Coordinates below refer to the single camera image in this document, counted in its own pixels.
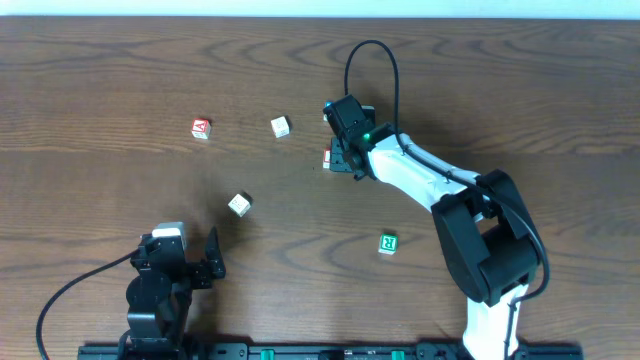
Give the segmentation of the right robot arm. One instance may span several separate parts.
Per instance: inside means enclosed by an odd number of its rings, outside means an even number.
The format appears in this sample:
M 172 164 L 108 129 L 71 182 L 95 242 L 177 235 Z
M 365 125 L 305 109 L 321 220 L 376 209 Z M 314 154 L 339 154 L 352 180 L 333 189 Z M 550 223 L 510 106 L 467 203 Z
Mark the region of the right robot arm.
M 511 177 L 453 166 L 389 123 L 332 130 L 339 171 L 394 186 L 431 213 L 447 269 L 467 298 L 466 351 L 475 359 L 512 357 L 520 306 L 545 291 L 545 283 L 529 285 L 550 266 Z

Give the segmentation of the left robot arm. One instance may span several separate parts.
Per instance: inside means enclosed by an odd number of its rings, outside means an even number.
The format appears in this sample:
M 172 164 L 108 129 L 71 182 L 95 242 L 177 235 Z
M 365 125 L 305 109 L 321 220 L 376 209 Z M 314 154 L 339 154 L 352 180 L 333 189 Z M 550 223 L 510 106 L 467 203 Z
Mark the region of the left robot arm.
M 197 346 L 185 338 L 192 293 L 210 289 L 226 275 L 218 233 L 211 229 L 205 257 L 189 262 L 182 222 L 161 223 L 140 237 L 130 263 L 138 272 L 126 290 L 129 330 L 118 359 L 191 359 Z

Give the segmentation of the red letter I block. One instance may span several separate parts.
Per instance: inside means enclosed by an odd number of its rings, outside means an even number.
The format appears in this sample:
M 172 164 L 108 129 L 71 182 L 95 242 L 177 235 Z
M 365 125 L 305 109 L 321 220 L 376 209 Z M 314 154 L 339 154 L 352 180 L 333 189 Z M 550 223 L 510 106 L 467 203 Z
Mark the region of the red letter I block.
M 331 165 L 331 151 L 330 149 L 325 149 L 323 153 L 323 168 L 329 169 Z

